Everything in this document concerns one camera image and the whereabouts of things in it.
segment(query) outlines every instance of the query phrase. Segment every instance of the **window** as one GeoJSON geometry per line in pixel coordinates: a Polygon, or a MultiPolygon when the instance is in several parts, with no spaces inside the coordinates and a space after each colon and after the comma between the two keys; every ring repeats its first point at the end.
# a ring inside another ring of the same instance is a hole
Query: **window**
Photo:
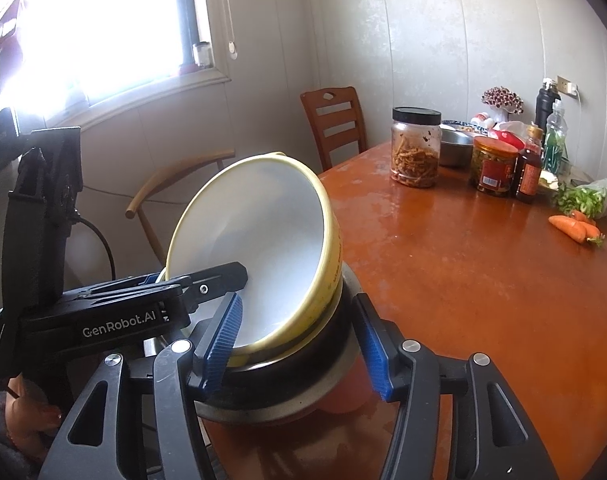
{"type": "Polygon", "coordinates": [[[0,20],[0,101],[58,123],[169,78],[212,79],[211,43],[206,0],[14,0],[0,20]]]}

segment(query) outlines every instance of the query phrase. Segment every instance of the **plastic bag of vegetables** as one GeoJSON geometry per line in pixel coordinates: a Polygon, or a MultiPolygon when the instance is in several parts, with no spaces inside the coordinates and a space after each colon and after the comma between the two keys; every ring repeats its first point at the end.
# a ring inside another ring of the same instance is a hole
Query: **plastic bag of vegetables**
{"type": "Polygon", "coordinates": [[[588,218],[603,218],[607,216],[607,178],[577,187],[560,184],[555,203],[566,215],[577,210],[588,218]]]}

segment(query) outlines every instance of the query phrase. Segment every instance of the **dried flower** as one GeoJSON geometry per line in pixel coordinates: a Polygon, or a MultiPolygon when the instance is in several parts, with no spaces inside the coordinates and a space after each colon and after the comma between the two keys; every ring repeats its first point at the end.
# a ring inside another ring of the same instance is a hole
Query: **dried flower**
{"type": "Polygon", "coordinates": [[[509,114],[523,113],[523,100],[503,86],[495,86],[484,92],[481,102],[495,108],[504,109],[509,114]]]}

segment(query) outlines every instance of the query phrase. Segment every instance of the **light wooden chair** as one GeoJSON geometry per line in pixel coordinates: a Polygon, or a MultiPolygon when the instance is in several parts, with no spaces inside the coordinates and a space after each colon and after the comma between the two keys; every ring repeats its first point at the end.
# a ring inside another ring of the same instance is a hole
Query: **light wooden chair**
{"type": "Polygon", "coordinates": [[[332,150],[355,141],[359,145],[359,153],[363,153],[368,149],[363,112],[359,104],[357,90],[354,87],[322,88],[321,90],[304,92],[301,94],[301,100],[312,128],[314,140],[317,143],[321,167],[324,171],[330,170],[332,167],[330,160],[330,152],[332,150]],[[350,108],[322,115],[319,114],[320,108],[346,103],[350,103],[350,108]],[[328,137],[325,136],[324,132],[329,128],[352,122],[355,123],[354,127],[328,137]]]}
{"type": "Polygon", "coordinates": [[[144,202],[155,193],[159,193],[160,191],[167,189],[180,181],[182,178],[188,176],[194,171],[197,171],[199,168],[203,168],[216,162],[218,171],[223,170],[224,160],[227,158],[234,158],[234,150],[183,158],[170,166],[159,168],[152,174],[152,176],[148,179],[148,181],[146,181],[146,183],[132,199],[132,202],[126,209],[126,218],[133,219],[135,214],[139,217],[142,227],[144,228],[146,238],[148,239],[148,243],[152,248],[152,252],[154,252],[154,255],[157,257],[162,266],[166,265],[167,252],[162,247],[159,238],[157,238],[157,235],[152,229],[150,221],[144,213],[142,208],[144,202]]]}

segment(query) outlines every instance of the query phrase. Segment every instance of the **bright window light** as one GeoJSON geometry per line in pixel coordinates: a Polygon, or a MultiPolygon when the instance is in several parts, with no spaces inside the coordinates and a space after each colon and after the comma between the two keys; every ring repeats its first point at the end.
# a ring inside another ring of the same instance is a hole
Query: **bright window light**
{"type": "Polygon", "coordinates": [[[48,118],[177,73],[176,0],[23,0],[23,65],[4,97],[48,118]]]}

